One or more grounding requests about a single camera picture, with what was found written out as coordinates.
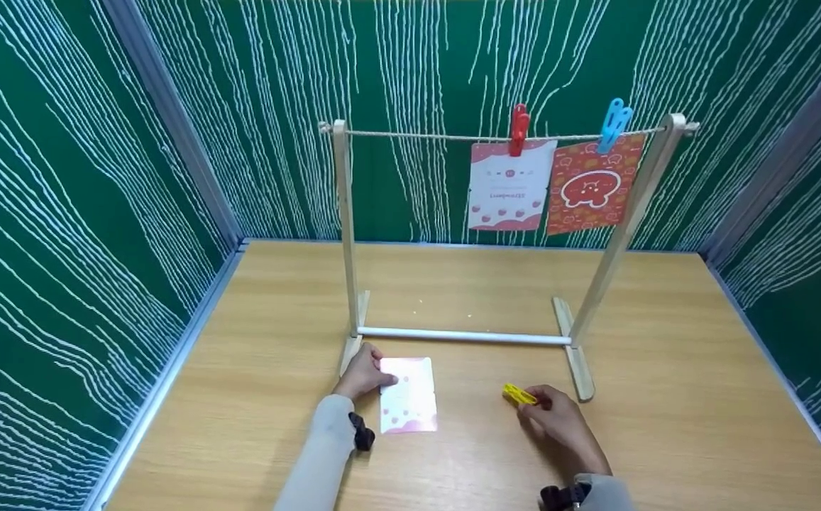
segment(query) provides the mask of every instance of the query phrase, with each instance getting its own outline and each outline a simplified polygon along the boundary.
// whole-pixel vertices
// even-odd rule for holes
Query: black wristband
[[[543,501],[544,511],[567,511],[581,505],[590,494],[590,485],[575,483],[568,488],[558,486],[546,486],[539,491],[539,497]]]
[[[356,433],[354,434],[354,444],[356,446],[356,450],[371,450],[372,443],[375,442],[375,433],[365,426],[363,418],[359,417],[359,415],[351,412],[348,414],[348,417],[351,418],[351,424],[354,424],[354,427],[356,428]]]

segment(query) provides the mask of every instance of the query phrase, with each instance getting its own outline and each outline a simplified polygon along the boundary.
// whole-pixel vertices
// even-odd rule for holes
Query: clothespin
[[[514,403],[518,405],[536,404],[536,398],[517,385],[505,384],[505,386],[502,388],[502,395],[510,398],[511,401],[514,401]]]
[[[521,155],[521,151],[524,150],[524,139],[527,138],[527,129],[530,129],[527,105],[518,103],[514,110],[511,110],[511,142],[508,143],[508,155]]]
[[[605,120],[602,122],[600,130],[599,146],[596,153],[604,155],[612,150],[618,136],[624,133],[624,127],[628,126],[628,121],[634,115],[634,110],[630,106],[624,106],[622,98],[617,97],[609,104],[609,110],[605,113]]]

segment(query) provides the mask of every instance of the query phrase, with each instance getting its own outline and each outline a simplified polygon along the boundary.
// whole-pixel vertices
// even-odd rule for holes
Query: yellow clothespin
[[[536,398],[533,395],[527,394],[524,389],[518,388],[517,385],[505,384],[502,388],[502,394],[510,397],[514,403],[518,405],[535,405]]]

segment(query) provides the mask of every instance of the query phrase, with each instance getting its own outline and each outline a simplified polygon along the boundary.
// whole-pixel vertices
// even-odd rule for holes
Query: cartoon face
[[[565,183],[559,192],[565,200],[566,207],[577,207],[580,204],[600,209],[609,202],[609,195],[614,194],[622,185],[622,178],[611,170],[592,170],[576,175]]]

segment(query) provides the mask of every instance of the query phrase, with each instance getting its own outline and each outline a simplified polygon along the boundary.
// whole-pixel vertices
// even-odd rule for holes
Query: gray sleeve
[[[597,473],[579,473],[575,482],[591,486],[580,511],[635,511],[624,481]]]
[[[297,462],[277,497],[274,511],[332,511],[344,466],[354,449],[355,428],[348,418],[353,402],[327,395],[316,407]]]

